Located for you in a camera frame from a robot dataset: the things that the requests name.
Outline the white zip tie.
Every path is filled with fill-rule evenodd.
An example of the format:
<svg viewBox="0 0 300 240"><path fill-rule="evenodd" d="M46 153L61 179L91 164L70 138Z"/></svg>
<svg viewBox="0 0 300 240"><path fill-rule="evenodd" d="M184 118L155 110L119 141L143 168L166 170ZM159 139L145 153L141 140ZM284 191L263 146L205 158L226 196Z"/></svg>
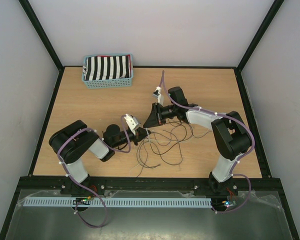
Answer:
<svg viewBox="0 0 300 240"><path fill-rule="evenodd" d="M147 133L147 139L148 139L148 141L151 142L151 139L150 139L151 132L148 130L148 128L145 128L145 131Z"/></svg>

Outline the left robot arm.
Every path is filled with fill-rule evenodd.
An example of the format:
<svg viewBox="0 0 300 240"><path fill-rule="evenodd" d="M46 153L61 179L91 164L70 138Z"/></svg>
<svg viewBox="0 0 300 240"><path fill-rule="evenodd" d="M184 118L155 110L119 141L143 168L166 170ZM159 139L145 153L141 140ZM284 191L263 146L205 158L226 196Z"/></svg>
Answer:
<svg viewBox="0 0 300 240"><path fill-rule="evenodd" d="M79 119L54 133L49 139L49 145L60 158L67 174L74 178L72 188L77 193L84 194L90 188L90 181L87 179L89 174L81 159L85 152L90 151L97 159L106 162L115 155L114 148L128 143L137 145L150 134L150 130L142 127L134 131L121 131L118 125L111 124L103 137L100 137Z"/></svg>

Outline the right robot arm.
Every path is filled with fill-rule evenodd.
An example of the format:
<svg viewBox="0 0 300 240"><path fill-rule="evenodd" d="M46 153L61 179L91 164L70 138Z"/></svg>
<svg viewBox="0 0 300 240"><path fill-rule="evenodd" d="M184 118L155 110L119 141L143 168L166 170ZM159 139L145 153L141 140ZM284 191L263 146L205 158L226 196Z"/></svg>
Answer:
<svg viewBox="0 0 300 240"><path fill-rule="evenodd" d="M151 112L143 127L159 127L166 124L166 119L176 117L181 122L211 130L220 156L209 174L208 188L215 195L221 194L233 177L234 166L249 149L254 148L255 140L252 133L236 111L217 113L203 109L197 104L189 104L179 86L167 91L171 105L163 106L164 98L161 91L162 88L157 86L153 92L157 102L152 104Z"/></svg>

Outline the light blue plastic basket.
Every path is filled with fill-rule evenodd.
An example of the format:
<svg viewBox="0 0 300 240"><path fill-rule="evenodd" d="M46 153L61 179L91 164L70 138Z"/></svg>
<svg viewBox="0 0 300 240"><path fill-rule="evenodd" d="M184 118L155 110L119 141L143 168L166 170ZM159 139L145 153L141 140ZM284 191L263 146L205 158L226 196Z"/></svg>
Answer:
<svg viewBox="0 0 300 240"><path fill-rule="evenodd" d="M89 89L130 87L133 77L131 53L87 55L83 58L81 80Z"/></svg>

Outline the black white striped cloth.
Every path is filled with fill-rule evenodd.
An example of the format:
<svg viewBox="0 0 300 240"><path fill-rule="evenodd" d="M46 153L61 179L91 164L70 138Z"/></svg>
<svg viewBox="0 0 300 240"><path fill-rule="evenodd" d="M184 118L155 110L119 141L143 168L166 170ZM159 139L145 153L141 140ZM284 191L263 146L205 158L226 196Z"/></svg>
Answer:
<svg viewBox="0 0 300 240"><path fill-rule="evenodd" d="M83 81L117 80L132 77L132 55L93 55L85 57Z"/></svg>

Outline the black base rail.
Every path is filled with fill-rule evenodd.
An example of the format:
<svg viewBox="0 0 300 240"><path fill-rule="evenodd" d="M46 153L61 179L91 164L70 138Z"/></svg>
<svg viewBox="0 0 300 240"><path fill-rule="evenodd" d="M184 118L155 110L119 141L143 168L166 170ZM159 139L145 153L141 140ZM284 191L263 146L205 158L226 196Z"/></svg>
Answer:
<svg viewBox="0 0 300 240"><path fill-rule="evenodd" d="M86 186L96 189L99 195L104 195L105 191L179 191L207 197L226 196L229 190L237 193L249 189L248 181L244 177L233 178L215 191L209 182L208 178L91 177ZM73 196L88 193L62 176L23 176L19 179L16 190L60 190L64 195Z"/></svg>

